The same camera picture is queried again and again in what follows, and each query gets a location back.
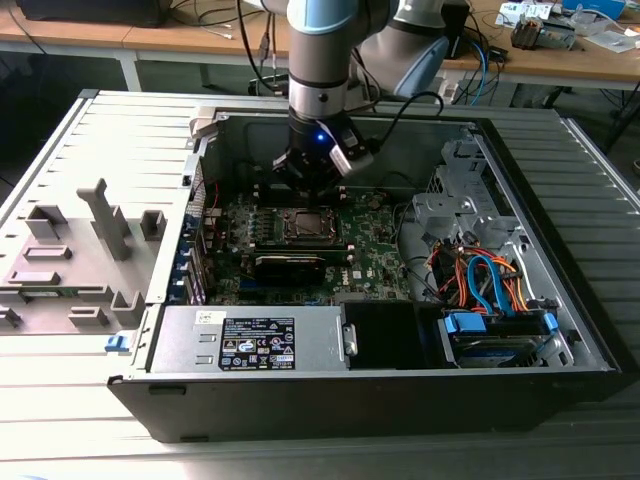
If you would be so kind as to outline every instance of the warning label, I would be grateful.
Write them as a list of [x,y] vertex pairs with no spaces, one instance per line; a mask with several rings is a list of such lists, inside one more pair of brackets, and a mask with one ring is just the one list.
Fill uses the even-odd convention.
[[222,370],[293,370],[293,318],[225,318],[220,342]]

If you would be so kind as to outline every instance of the blue cable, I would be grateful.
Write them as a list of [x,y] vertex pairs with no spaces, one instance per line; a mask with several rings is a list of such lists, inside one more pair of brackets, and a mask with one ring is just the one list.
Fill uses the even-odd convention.
[[502,290],[502,281],[500,280],[500,270],[498,270],[497,265],[493,263],[489,257],[486,257],[484,255],[478,255],[476,257],[473,257],[469,261],[469,266],[467,267],[467,282],[469,283],[469,291],[471,292],[471,295],[473,295],[476,298],[476,300],[478,300],[478,302],[480,302],[480,304],[484,308],[486,308],[488,314],[493,313],[493,308],[491,307],[491,304],[487,302],[482,295],[480,295],[480,293],[478,292],[478,288],[476,287],[476,277],[475,277],[474,268],[476,263],[478,262],[484,262],[489,267],[489,272],[491,272],[491,276],[493,277],[493,291],[496,294],[496,301],[498,302],[498,307],[507,315],[507,317],[513,317],[515,313],[513,312],[513,309],[509,304],[509,300],[507,299],[507,297],[504,294],[504,291]]
[[482,51],[482,47],[478,45],[476,42],[471,42],[471,45],[476,47],[476,50],[478,50],[478,53],[480,53],[480,58],[482,59],[482,79],[480,80],[480,88],[478,88],[478,91],[476,92],[476,96],[471,102],[471,105],[475,105],[478,99],[480,98],[480,94],[482,93],[482,90],[484,89],[484,82],[487,79],[488,65],[487,65],[487,57]]

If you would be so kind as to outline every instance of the motherboard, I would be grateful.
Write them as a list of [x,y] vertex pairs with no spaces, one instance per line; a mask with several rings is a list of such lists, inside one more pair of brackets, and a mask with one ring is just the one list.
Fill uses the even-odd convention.
[[409,299],[393,202],[343,192],[316,208],[267,207],[238,196],[216,213],[208,250],[212,305],[336,305]]

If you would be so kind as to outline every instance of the metal workbench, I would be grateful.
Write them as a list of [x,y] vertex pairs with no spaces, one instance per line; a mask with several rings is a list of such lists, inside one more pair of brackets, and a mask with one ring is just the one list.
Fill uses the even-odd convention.
[[[146,208],[170,211],[171,191],[180,185],[190,153],[193,108],[258,104],[246,98],[151,93],[85,96],[0,209],[0,237],[8,228],[15,230],[22,212],[42,200],[43,191],[58,182],[73,188],[83,171],[95,169],[117,190],[126,215],[135,217]],[[409,111],[432,110],[417,106]],[[555,112],[452,107],[444,115],[494,122],[640,360],[640,200],[633,190],[581,130]],[[116,159],[126,160],[128,172],[134,173],[122,175]],[[166,195],[147,197],[148,187],[163,188]],[[0,256],[0,269],[5,260]],[[637,385],[605,403],[564,412],[526,434],[160,444],[104,386],[110,373],[131,360],[106,354],[107,338],[0,336],[0,461],[5,462],[0,472],[10,469],[47,479],[69,478],[66,473],[78,471],[94,478],[99,472],[105,477],[172,479],[640,476]],[[509,392],[504,399],[509,401]],[[94,461],[79,462],[86,458]]]

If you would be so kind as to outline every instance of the floor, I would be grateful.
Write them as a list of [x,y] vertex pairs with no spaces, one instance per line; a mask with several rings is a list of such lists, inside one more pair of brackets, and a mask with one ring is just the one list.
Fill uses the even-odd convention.
[[[0,63],[0,202],[11,192],[11,185],[20,180],[82,88],[125,89],[119,65],[113,60],[11,55],[3,54]],[[20,68],[7,69],[5,64]],[[211,89],[201,85],[197,65],[143,62],[139,73],[145,90],[175,93],[244,94],[251,78],[245,67],[210,67]],[[501,89],[507,98],[513,86]],[[494,102],[502,103],[500,97],[496,95]],[[598,90],[564,93],[555,107],[562,116],[576,119],[596,144],[607,138],[615,108]],[[639,135],[640,122],[636,122],[609,155],[636,190],[640,177],[634,174],[632,163],[638,157]]]

